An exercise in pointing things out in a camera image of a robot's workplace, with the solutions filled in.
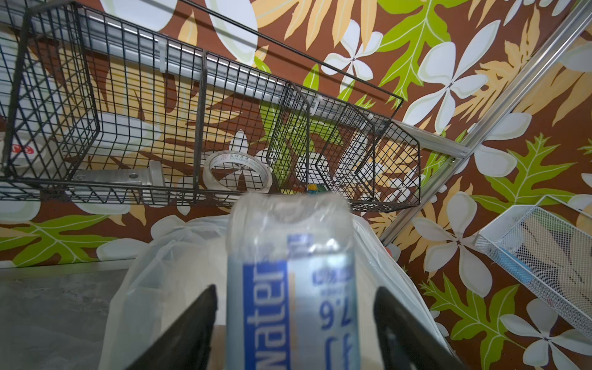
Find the white mesh basket right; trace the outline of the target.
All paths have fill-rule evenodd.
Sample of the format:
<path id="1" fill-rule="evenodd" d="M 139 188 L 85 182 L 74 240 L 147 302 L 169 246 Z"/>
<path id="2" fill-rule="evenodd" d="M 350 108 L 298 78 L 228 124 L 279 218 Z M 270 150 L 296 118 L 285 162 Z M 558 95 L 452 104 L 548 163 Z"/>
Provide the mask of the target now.
<path id="1" fill-rule="evenodd" d="M 476 236 L 477 249 L 492 259 L 492 247 L 515 254 L 533 271 L 524 285 L 585 337 L 591 337 L 591 198 L 567 203 L 544 196 L 513 205 Z"/>

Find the clear tape roll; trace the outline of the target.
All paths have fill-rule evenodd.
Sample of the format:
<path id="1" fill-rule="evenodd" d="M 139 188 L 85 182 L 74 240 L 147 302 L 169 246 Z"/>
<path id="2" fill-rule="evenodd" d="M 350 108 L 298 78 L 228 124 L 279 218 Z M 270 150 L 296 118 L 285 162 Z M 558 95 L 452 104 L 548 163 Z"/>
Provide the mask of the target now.
<path id="1" fill-rule="evenodd" d="M 212 191 L 239 191 L 245 182 L 247 192 L 268 193 L 273 185 L 270 168 L 250 154 L 226 150 L 211 154 L 203 166 L 203 184 Z"/>

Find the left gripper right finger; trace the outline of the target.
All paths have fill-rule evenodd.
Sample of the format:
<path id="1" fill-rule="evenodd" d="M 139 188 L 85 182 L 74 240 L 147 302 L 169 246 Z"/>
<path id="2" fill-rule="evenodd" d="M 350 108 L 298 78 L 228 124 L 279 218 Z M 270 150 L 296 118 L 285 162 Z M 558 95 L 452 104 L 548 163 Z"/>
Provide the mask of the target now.
<path id="1" fill-rule="evenodd" d="M 373 315 L 385 369 L 464 369 L 387 288 L 376 291 Z"/>

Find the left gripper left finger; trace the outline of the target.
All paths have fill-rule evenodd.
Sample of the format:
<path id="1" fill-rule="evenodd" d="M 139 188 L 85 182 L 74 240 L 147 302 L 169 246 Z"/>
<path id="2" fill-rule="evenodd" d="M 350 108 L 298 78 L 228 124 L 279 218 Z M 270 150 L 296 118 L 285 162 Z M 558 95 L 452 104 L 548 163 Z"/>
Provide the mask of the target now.
<path id="1" fill-rule="evenodd" d="M 209 285 L 129 369 L 205 369 L 217 313 L 217 289 Z"/>

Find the blue label water bottle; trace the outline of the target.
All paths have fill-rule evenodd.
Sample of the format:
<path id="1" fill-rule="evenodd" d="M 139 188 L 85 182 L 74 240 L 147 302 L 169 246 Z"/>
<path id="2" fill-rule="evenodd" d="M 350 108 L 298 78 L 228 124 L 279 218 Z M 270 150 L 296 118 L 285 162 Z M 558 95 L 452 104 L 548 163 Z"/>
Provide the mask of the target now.
<path id="1" fill-rule="evenodd" d="M 353 242 L 338 194 L 242 196 L 227 233 L 226 367 L 360 368 Z"/>

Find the blue object in basket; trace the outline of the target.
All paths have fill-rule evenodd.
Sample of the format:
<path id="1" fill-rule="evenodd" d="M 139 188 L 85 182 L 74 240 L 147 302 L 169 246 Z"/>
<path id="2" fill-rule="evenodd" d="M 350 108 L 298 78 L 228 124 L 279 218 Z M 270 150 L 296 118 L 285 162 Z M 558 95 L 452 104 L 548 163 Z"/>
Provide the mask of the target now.
<path id="1" fill-rule="evenodd" d="M 535 279 L 530 267 L 509 251 L 493 246 L 492 259 L 522 285 L 528 285 Z"/>

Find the clear bin liner bag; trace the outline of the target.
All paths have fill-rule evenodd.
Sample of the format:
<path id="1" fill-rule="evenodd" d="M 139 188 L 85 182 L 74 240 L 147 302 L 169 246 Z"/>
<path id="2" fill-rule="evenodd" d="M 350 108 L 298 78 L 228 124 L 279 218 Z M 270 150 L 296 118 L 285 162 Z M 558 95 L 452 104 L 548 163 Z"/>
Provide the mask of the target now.
<path id="1" fill-rule="evenodd" d="M 140 252 L 112 299 L 101 369 L 125 369 L 139 358 L 210 285 L 217 288 L 209 369 L 225 369 L 228 217 L 203 217 L 160 232 Z M 363 369 L 383 367 L 372 307 L 384 286 L 448 349 L 416 285 L 388 255 L 366 220 L 355 216 L 356 284 Z"/>

